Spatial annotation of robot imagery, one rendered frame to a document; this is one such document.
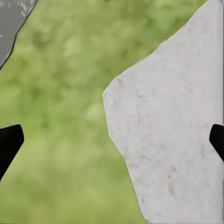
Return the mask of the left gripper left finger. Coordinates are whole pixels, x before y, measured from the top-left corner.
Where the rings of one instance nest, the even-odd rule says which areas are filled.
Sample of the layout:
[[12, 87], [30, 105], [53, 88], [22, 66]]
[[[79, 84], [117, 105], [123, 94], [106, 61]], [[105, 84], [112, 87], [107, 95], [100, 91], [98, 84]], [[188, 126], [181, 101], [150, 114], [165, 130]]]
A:
[[24, 142], [21, 125], [0, 129], [0, 179], [8, 169]]

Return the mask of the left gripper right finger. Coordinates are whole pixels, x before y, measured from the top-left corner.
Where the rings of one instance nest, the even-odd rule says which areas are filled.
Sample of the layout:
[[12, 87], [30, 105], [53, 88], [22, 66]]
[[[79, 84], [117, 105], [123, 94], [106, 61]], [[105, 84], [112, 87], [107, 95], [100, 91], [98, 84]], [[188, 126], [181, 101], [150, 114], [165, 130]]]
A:
[[214, 124], [209, 140], [224, 162], [224, 125]]

